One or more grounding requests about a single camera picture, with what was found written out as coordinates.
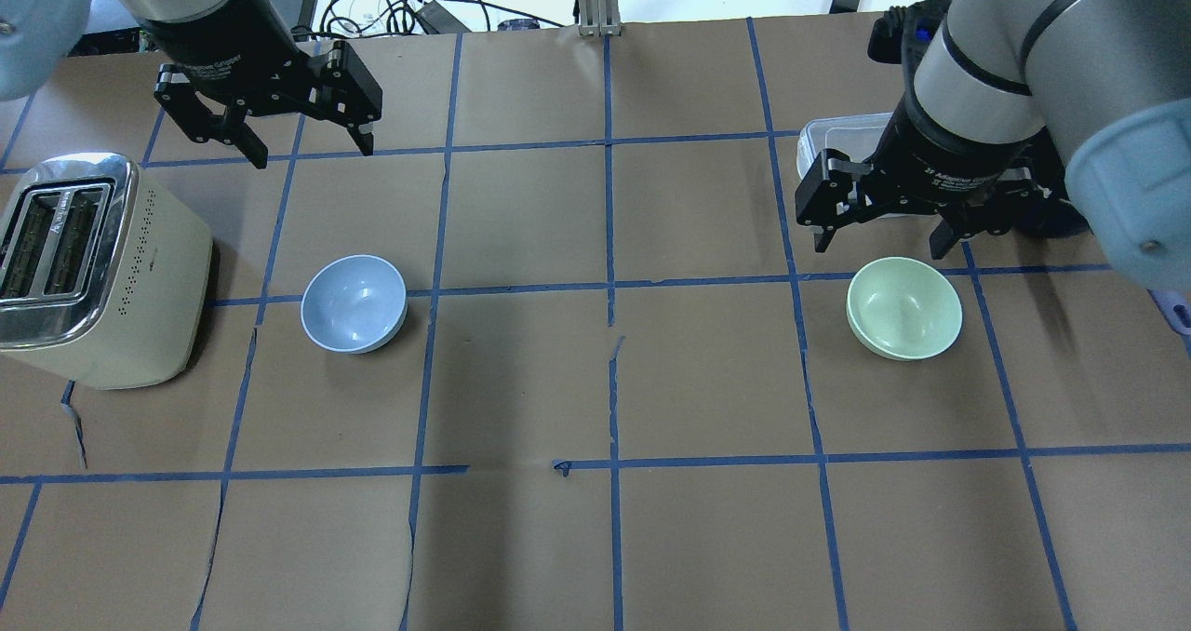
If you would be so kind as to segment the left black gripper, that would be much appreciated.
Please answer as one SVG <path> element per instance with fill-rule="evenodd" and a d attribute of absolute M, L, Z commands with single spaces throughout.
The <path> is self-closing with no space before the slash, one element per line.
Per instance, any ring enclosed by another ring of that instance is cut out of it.
<path fill-rule="evenodd" d="M 272 0 L 152 0 L 138 8 L 138 23 L 169 60 L 154 96 L 192 142 L 233 146 L 264 169 L 268 148 L 247 118 L 301 111 L 374 155 L 384 90 L 349 42 L 303 54 Z M 206 101 L 222 105 L 222 114 Z"/>

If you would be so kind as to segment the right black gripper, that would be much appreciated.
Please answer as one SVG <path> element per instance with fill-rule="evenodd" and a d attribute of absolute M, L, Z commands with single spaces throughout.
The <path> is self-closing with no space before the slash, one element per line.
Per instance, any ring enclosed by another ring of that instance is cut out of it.
<path fill-rule="evenodd" d="M 1071 236 L 1066 168 L 1050 133 L 983 144 L 953 135 L 908 90 L 866 163 L 819 152 L 796 188 L 796 223 L 825 254 L 838 229 L 891 212 L 937 214 L 929 254 L 944 258 L 977 235 L 1017 231 L 1034 239 Z"/>

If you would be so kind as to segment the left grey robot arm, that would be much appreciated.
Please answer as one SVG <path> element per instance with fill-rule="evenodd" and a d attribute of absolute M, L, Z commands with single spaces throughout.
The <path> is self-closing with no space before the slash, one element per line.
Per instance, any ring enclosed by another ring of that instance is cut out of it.
<path fill-rule="evenodd" d="M 233 146 L 255 168 L 269 152 L 251 115 L 303 114 L 374 152 L 384 92 L 349 43 L 320 55 L 295 43 L 272 0 L 119 0 L 167 63 L 154 99 L 195 143 Z M 92 0 L 1 0 L 1 96 L 30 96 L 85 35 Z"/>

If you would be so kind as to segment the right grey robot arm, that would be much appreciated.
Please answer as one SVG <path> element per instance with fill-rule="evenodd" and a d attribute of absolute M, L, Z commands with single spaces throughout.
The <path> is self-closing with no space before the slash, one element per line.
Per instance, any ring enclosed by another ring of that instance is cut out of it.
<path fill-rule="evenodd" d="M 877 18 L 868 55 L 904 92 L 871 156 L 824 149 L 798 185 L 817 252 L 935 215 L 939 261 L 1065 202 L 1121 275 L 1187 290 L 1187 0 L 923 0 Z"/>

